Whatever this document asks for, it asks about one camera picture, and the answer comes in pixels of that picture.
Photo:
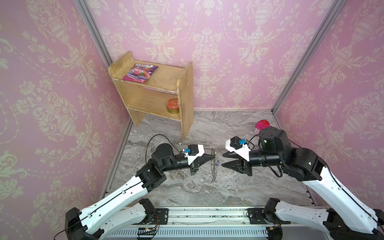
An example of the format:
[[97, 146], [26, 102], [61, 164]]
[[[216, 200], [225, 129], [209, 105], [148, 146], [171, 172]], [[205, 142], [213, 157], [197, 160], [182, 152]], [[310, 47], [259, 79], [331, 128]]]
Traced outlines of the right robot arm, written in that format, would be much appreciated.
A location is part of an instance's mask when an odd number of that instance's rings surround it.
[[291, 146], [285, 131], [275, 127], [262, 129], [259, 148], [251, 150], [247, 141], [233, 137], [226, 141], [222, 166], [252, 176], [255, 167], [279, 170], [275, 175], [288, 175], [317, 193], [328, 208], [312, 209], [270, 198], [264, 208], [269, 223], [298, 223], [317, 229], [334, 240], [382, 240], [384, 212], [372, 209], [349, 191], [332, 173], [327, 163], [314, 151]]

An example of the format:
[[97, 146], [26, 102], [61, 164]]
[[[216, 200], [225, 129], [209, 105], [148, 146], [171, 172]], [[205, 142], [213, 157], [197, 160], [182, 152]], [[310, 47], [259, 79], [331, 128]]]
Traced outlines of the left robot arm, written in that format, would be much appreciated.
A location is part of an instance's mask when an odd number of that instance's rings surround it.
[[63, 233], [68, 240], [104, 240], [128, 225], [159, 225], [156, 208], [144, 196], [166, 181], [166, 171], [189, 169], [195, 175], [200, 166], [216, 158], [203, 145], [189, 145], [174, 154], [170, 144], [160, 144], [147, 163], [120, 188], [95, 204], [72, 208], [65, 215]]

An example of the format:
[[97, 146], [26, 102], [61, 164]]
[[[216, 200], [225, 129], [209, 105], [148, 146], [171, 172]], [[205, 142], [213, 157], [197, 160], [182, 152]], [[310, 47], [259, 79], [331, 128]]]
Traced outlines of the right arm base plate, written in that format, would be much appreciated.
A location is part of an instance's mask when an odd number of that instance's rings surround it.
[[263, 208], [248, 208], [246, 216], [251, 225], [264, 225], [266, 224]]

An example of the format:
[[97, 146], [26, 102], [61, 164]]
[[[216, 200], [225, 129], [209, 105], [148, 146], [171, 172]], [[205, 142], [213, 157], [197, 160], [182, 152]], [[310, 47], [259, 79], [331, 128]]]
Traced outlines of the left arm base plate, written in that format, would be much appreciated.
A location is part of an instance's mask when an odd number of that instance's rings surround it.
[[156, 223], [160, 225], [167, 225], [169, 219], [169, 209], [168, 208], [156, 208], [153, 220], [151, 221], [152, 225]]

